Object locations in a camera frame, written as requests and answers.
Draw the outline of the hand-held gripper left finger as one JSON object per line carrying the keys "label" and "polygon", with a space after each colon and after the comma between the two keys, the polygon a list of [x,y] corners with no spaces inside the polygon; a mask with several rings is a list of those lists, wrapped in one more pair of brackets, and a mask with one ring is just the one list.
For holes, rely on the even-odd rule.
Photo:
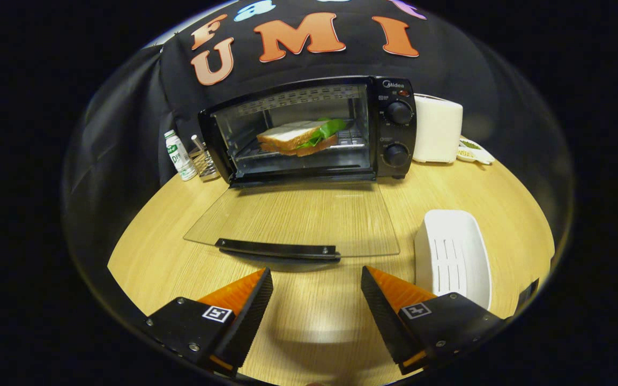
{"label": "hand-held gripper left finger", "polygon": [[145,334],[203,371],[235,376],[273,292],[265,267],[198,300],[177,296],[145,318]]}

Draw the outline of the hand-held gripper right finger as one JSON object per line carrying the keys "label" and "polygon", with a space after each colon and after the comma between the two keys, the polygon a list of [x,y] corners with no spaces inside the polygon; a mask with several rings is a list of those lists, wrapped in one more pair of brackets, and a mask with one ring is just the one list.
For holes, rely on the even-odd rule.
{"label": "hand-held gripper right finger", "polygon": [[460,293],[434,295],[372,266],[362,268],[361,289],[402,375],[446,366],[504,326]]}

